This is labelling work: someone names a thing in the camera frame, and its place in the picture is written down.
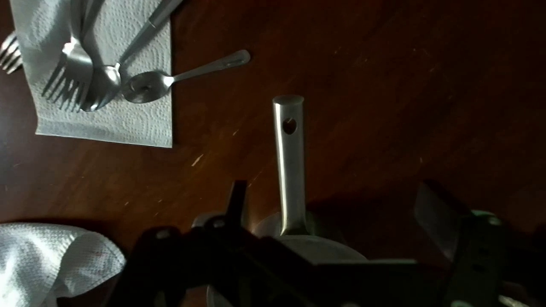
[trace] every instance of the fork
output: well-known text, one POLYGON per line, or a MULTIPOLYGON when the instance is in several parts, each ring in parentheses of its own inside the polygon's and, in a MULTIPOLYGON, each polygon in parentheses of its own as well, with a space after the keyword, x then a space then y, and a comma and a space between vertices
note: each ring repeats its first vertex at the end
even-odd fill
POLYGON ((69 2, 69 33, 62 59, 53 71, 43 98, 52 105, 62 101, 60 110, 81 112, 93 81, 93 60, 81 43, 84 25, 84 0, 69 2))
POLYGON ((14 74, 23 66, 19 42, 16 33, 9 35, 0 47, 0 69, 7 76, 14 74))

